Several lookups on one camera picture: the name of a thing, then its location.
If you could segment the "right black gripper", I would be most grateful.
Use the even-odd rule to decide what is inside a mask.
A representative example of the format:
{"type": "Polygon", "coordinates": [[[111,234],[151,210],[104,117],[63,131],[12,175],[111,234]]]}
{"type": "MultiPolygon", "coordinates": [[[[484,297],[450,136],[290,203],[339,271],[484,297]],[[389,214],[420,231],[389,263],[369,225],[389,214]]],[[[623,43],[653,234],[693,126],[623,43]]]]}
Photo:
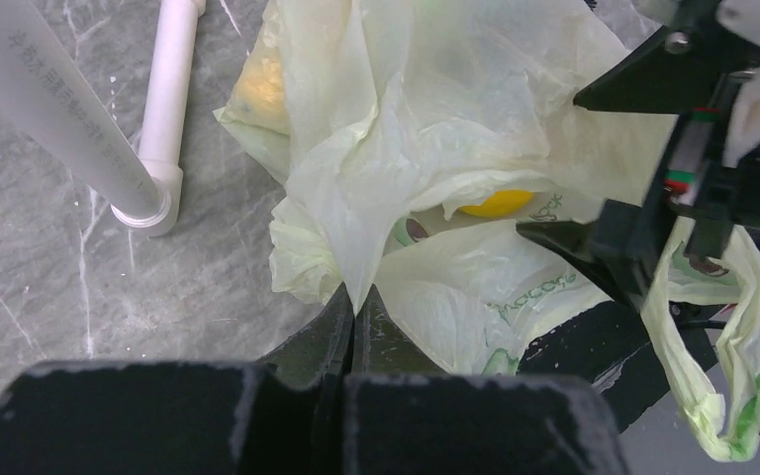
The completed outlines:
{"type": "Polygon", "coordinates": [[[664,27],[573,104],[672,115],[708,104],[711,136],[682,147],[696,171],[673,203],[695,222],[686,252],[720,258],[735,227],[760,231],[760,1],[644,1],[641,13],[664,27]]]}

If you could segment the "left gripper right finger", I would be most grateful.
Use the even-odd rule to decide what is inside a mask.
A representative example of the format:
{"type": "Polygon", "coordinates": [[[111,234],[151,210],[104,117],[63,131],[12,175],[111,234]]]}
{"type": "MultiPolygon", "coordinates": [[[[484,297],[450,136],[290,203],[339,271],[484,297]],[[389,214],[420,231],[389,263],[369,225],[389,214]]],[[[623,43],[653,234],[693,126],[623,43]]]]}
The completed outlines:
{"type": "Polygon", "coordinates": [[[585,314],[505,375],[371,371],[343,306],[347,474],[625,474],[616,418],[593,387],[600,335],[585,314]]]}

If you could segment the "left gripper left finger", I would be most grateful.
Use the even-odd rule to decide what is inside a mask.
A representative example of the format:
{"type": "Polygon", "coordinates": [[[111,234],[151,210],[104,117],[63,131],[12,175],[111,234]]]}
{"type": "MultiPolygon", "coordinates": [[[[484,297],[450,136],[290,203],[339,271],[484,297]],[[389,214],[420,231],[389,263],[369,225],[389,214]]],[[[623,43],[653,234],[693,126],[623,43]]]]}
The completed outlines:
{"type": "Polygon", "coordinates": [[[336,403],[353,349],[337,289],[303,335],[307,383],[261,361],[46,361],[0,396],[0,474],[336,474],[336,403]]]}

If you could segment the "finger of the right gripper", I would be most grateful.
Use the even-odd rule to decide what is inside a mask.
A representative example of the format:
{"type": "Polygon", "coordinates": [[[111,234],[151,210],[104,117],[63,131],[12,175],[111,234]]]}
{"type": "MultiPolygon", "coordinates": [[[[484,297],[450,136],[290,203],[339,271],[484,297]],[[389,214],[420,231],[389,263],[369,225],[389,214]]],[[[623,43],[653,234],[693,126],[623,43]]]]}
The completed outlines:
{"type": "Polygon", "coordinates": [[[609,200],[593,222],[519,223],[516,231],[556,253],[614,301],[640,309],[662,252],[662,207],[609,200]]]}

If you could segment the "yellow fake starfruit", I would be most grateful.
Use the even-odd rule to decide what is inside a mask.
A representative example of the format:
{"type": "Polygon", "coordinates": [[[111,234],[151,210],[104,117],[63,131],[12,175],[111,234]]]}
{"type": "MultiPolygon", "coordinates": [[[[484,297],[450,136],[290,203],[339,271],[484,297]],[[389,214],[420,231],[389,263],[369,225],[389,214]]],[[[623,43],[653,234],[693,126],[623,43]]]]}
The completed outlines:
{"type": "Polygon", "coordinates": [[[501,190],[481,204],[462,206],[459,211],[476,218],[502,218],[523,208],[533,197],[532,192],[525,190],[501,190]]]}

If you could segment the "light green plastic bag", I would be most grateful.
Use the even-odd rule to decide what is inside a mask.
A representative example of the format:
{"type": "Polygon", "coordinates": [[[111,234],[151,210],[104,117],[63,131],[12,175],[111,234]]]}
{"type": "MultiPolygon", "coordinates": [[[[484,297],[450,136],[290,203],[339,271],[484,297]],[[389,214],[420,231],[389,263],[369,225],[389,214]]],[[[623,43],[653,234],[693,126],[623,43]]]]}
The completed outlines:
{"type": "Polygon", "coordinates": [[[271,1],[218,121],[284,188],[272,288],[393,321],[453,373],[516,369],[606,301],[554,252],[459,211],[501,190],[587,223],[639,203],[668,116],[593,113],[578,91],[626,56],[582,1],[271,1]]]}

